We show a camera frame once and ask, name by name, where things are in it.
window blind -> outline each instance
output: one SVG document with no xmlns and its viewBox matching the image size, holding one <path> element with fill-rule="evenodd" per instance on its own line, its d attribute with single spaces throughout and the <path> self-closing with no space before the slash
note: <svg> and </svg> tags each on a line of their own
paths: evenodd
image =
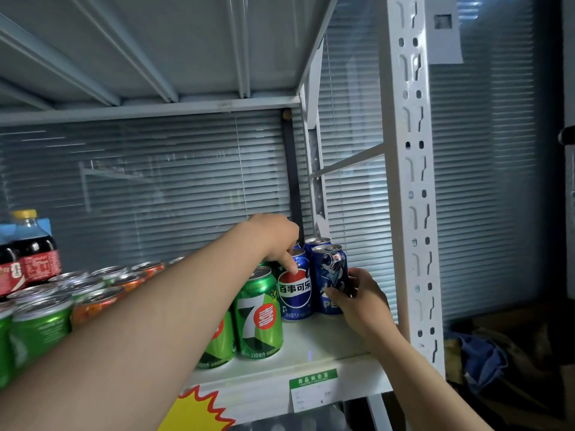
<svg viewBox="0 0 575 431">
<path fill-rule="evenodd" d="M 0 145 L 4 214 L 50 218 L 66 270 L 170 260 L 290 214 L 279 110 L 6 128 Z"/>
<path fill-rule="evenodd" d="M 382 141 L 372 3 L 339 0 L 327 29 L 325 165 Z M 535 29 L 532 0 L 458 0 L 458 10 L 464 64 L 429 68 L 446 321 L 541 294 L 548 202 L 537 175 L 553 166 L 535 156 L 534 33 L 546 31 Z M 351 265 L 374 273 L 393 307 L 384 159 L 329 174 L 326 184 L 334 240 L 349 247 Z"/>
</svg>

white shelf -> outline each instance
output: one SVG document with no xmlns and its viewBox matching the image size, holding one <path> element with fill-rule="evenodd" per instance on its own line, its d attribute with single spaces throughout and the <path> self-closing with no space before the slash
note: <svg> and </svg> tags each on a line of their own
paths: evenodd
<svg viewBox="0 0 575 431">
<path fill-rule="evenodd" d="M 284 346 L 264 360 L 236 357 L 217 369 L 196 370 L 184 391 L 199 384 L 202 396 L 219 391 L 216 407 L 225 417 L 244 423 L 293 411 L 289 380 L 315 372 L 338 370 L 338 400 L 391 391 L 379 363 L 342 315 L 314 314 L 284 322 Z"/>
</svg>

red bottle label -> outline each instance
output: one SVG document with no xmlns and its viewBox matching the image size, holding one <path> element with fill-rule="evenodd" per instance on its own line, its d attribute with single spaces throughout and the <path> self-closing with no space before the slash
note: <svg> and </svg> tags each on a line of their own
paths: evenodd
<svg viewBox="0 0 575 431">
<path fill-rule="evenodd" d="M 29 282 L 47 280 L 62 271 L 58 250 L 22 257 L 20 262 L 24 264 L 24 273 Z"/>
<path fill-rule="evenodd" d="M 26 276 L 19 261 L 0 265 L 0 297 L 20 289 Z"/>
</svg>

pepsi logo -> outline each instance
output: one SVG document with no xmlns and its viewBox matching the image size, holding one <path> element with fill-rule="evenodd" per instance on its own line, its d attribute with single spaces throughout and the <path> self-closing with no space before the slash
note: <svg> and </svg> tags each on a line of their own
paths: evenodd
<svg viewBox="0 0 575 431">
<path fill-rule="evenodd" d="M 305 269 L 297 274 L 283 272 L 278 277 L 278 293 L 282 302 L 292 309 L 300 309 L 309 303 L 312 296 L 312 282 Z"/>
</svg>

red circle logo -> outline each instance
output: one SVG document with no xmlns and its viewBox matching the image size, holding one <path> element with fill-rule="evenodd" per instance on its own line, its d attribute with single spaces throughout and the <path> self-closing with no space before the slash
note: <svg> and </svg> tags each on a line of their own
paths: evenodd
<svg viewBox="0 0 575 431">
<path fill-rule="evenodd" d="M 214 334 L 214 337 L 212 337 L 212 340 L 214 340 L 216 337 L 218 337 L 221 332 L 224 330 L 224 320 L 222 319 L 220 322 L 220 325 L 218 326 L 216 333 Z"/>
<path fill-rule="evenodd" d="M 269 303 L 263 304 L 255 311 L 254 323 L 261 330 L 269 330 L 276 322 L 276 306 Z"/>
</svg>

